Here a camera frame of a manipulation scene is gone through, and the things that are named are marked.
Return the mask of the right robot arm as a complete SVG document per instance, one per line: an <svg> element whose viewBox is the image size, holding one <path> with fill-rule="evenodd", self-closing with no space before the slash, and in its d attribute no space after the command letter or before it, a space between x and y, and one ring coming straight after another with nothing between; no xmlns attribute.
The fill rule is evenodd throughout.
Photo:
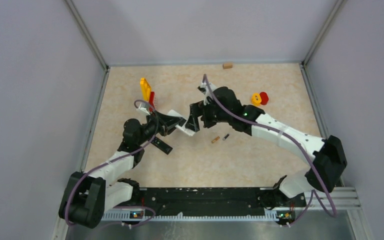
<svg viewBox="0 0 384 240"><path fill-rule="evenodd" d="M347 166L338 137L322 138L301 132L261 108L241 104L234 91L226 86L210 88L211 91L203 85L197 88L204 94L204 100L190 104L189 118L184 125L187 131L198 132L199 121L208 129L227 123L237 132L272 142L301 158L309 169L286 175L274 186L273 200L279 206L287 206L295 196L311 190L333 191Z"/></svg>

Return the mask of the black remote control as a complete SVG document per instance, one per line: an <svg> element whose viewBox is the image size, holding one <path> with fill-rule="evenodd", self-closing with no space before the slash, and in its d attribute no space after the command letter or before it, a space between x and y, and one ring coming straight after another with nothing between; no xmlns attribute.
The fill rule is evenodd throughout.
<svg viewBox="0 0 384 240"><path fill-rule="evenodd" d="M156 136L151 141L151 144L155 146L157 149L159 149L160 151L162 151L163 153L165 153L166 155L169 155L173 150L173 148L170 145L168 145L167 143L165 143L163 140L161 140Z"/></svg>

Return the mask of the white remote control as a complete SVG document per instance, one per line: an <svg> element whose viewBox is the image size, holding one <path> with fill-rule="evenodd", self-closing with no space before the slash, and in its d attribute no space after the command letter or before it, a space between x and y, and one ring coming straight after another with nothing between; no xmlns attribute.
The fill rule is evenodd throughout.
<svg viewBox="0 0 384 240"><path fill-rule="evenodd" d="M167 113L169 116L172 116L172 117L179 117L181 118L182 120L184 120L184 122L181 122L179 124L177 124L175 127L180 130L181 132L183 132L184 134L192 137L195 135L195 131L191 130L191 129L188 129L186 128L186 119L180 114L178 113L177 111L171 109L170 111L168 111Z"/></svg>

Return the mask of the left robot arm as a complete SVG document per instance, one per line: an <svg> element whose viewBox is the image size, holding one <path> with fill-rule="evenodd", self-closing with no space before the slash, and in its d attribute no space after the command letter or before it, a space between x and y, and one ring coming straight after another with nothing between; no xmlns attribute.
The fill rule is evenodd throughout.
<svg viewBox="0 0 384 240"><path fill-rule="evenodd" d="M149 144L158 144L162 137L180 130L188 136L194 131L186 127L187 120L178 112L158 111L146 116L141 123L130 118L123 124L123 138L116 152L105 162L87 172L76 171L69 177L58 210L58 216L72 226L95 228L104 213L125 203L134 207L140 202L136 181L120 179L120 175L136 167Z"/></svg>

